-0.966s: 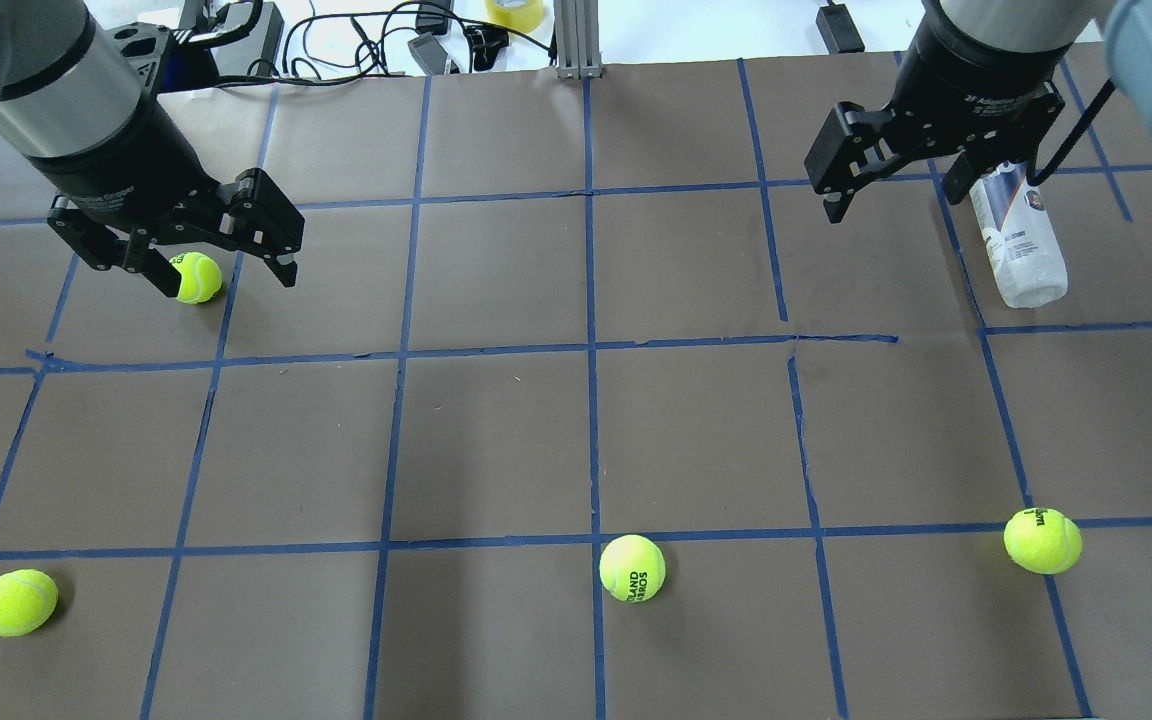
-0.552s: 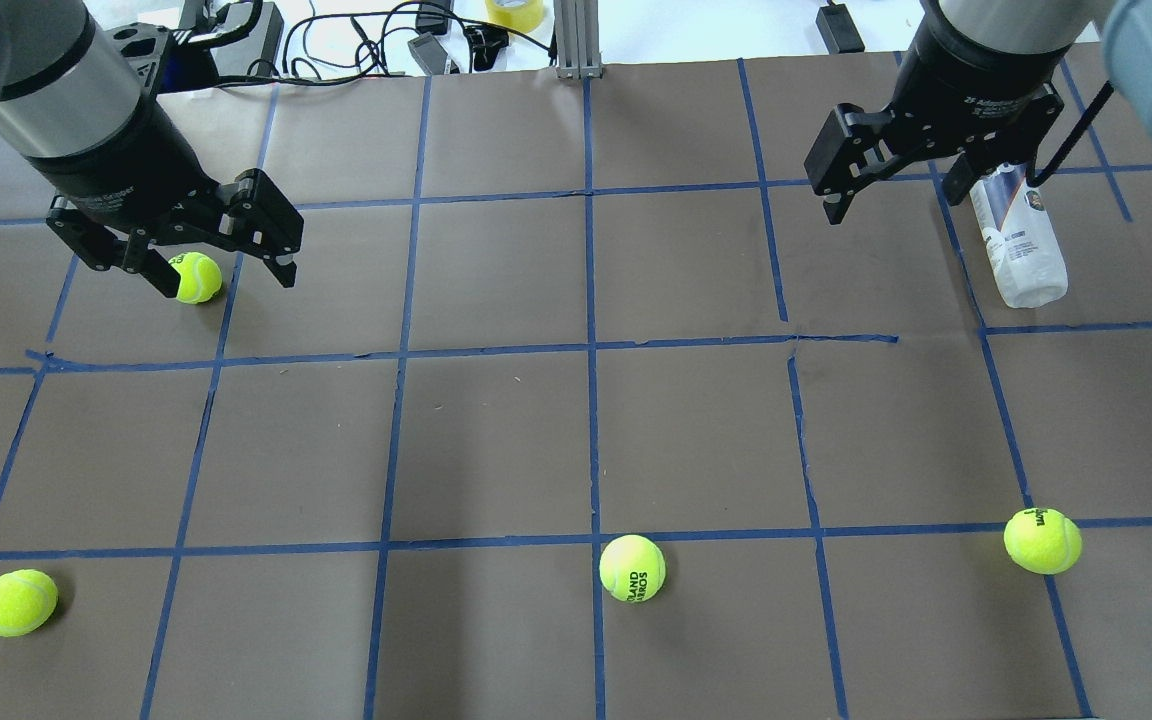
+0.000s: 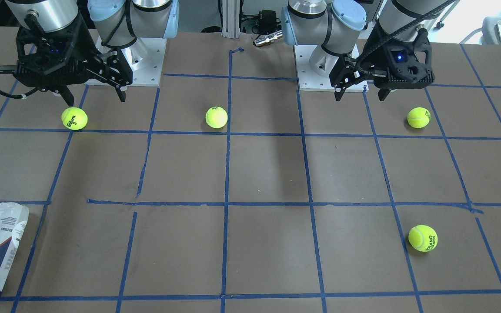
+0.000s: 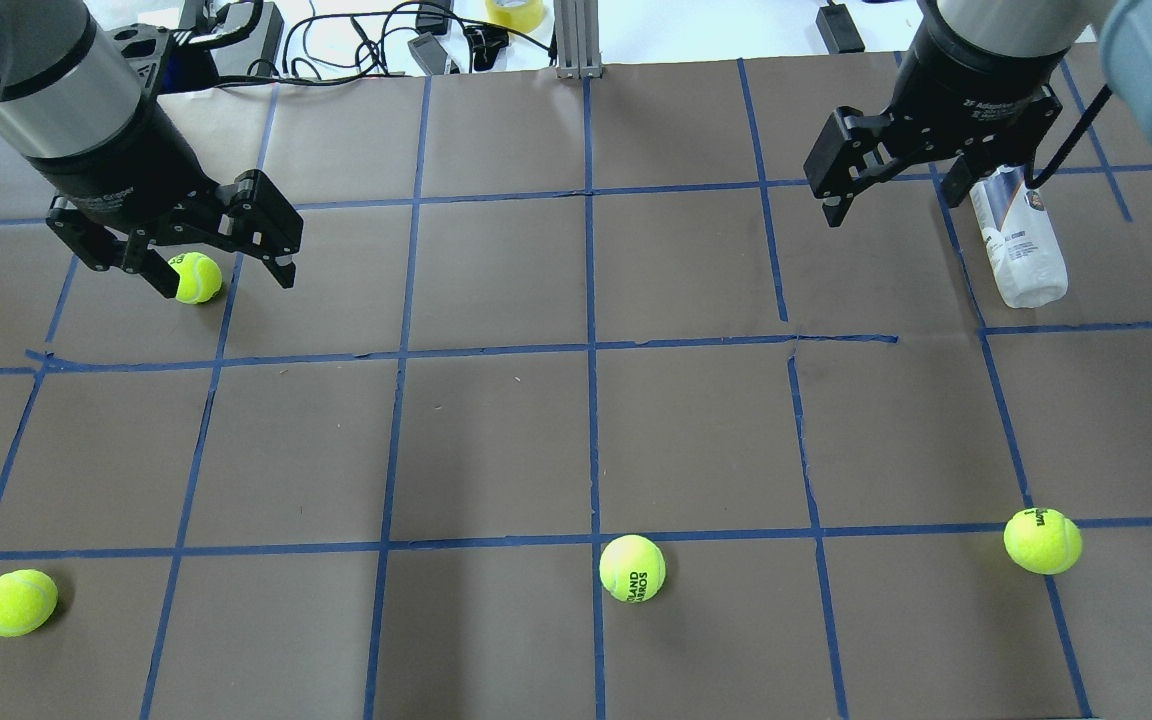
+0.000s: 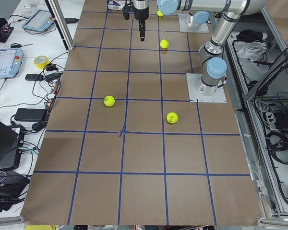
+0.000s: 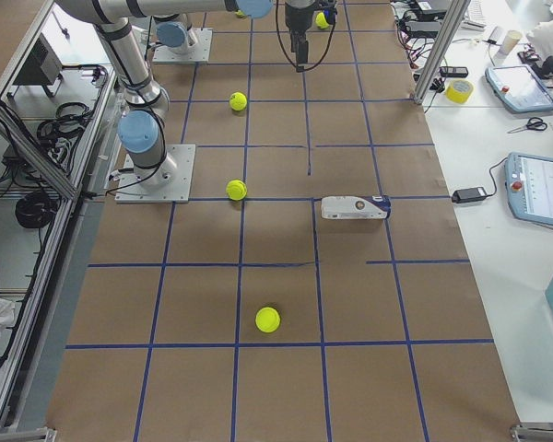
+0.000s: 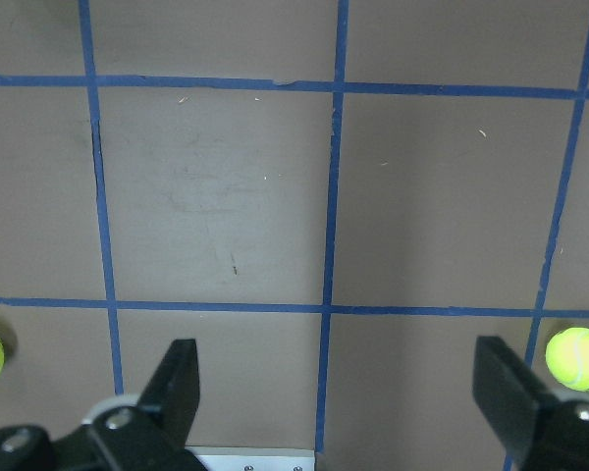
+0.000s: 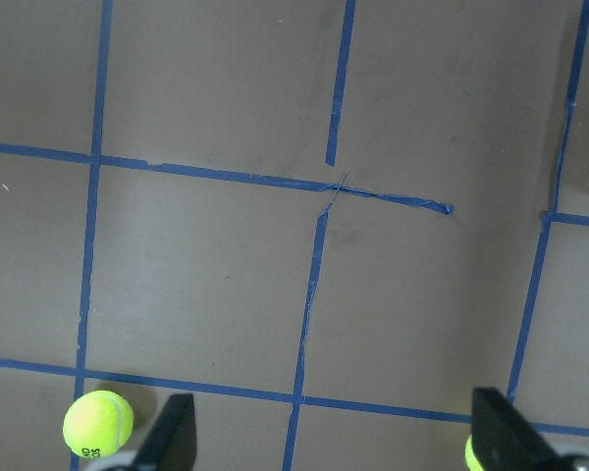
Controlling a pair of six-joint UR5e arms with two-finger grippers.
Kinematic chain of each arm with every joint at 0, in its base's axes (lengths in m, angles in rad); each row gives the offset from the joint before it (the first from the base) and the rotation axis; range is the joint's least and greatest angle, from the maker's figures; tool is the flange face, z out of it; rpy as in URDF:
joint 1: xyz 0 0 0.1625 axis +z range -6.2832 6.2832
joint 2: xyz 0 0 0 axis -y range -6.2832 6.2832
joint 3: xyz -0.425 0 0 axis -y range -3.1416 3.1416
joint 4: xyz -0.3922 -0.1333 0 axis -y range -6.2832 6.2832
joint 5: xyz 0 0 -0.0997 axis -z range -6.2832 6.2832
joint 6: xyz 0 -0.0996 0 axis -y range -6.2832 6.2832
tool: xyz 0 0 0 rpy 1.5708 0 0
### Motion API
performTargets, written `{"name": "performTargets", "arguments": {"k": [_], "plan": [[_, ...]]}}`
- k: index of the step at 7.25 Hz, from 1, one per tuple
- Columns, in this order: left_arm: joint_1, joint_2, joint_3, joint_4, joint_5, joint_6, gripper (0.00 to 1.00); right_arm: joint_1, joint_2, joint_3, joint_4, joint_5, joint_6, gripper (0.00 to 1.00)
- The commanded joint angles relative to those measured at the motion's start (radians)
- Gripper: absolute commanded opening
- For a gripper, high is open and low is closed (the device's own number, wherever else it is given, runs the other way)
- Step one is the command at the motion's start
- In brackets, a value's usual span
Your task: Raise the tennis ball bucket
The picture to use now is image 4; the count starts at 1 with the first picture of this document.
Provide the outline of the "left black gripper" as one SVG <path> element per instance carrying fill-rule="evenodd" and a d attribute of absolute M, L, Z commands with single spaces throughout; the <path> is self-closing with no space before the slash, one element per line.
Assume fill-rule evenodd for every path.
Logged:
<path fill-rule="evenodd" d="M 65 158 L 32 158 L 31 165 L 74 206 L 52 205 L 46 225 L 88 270 L 122 270 L 145 279 L 164 300 L 177 296 L 177 270 L 136 229 L 185 205 L 192 194 L 215 204 L 218 182 L 202 169 L 196 152 L 156 100 L 142 100 L 128 123 L 99 146 Z M 289 290 L 305 229 L 291 200 L 260 169 L 220 185 L 219 200 L 228 219 L 220 249 L 260 260 Z M 132 236 L 120 240 L 113 232 Z"/>

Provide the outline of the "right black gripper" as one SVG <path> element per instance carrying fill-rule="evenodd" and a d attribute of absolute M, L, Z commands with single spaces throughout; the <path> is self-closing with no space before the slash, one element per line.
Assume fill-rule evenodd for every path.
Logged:
<path fill-rule="evenodd" d="M 998 165 L 1032 162 L 1062 109 L 1049 88 L 1062 58 L 1064 51 L 991 53 L 943 22 L 920 23 L 887 114 L 833 109 L 806 156 L 808 185 L 823 202 L 828 227 L 844 223 L 856 196 L 910 165 L 956 156 L 942 179 L 942 196 L 948 209 L 958 209 Z"/>

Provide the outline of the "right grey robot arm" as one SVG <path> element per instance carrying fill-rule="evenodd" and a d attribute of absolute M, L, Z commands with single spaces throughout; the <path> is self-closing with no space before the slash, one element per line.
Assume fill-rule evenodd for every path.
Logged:
<path fill-rule="evenodd" d="M 923 1 L 886 109 L 840 106 L 804 162 L 829 227 L 852 200 L 915 165 L 948 161 L 941 192 L 950 206 L 1000 167 L 1041 185 L 1064 162 L 1098 111 L 1117 97 L 1152 146 L 1152 1 Z M 1051 88 L 1079 36 L 1096 36 L 1102 90 L 1043 168 L 1043 138 L 1062 113 Z"/>

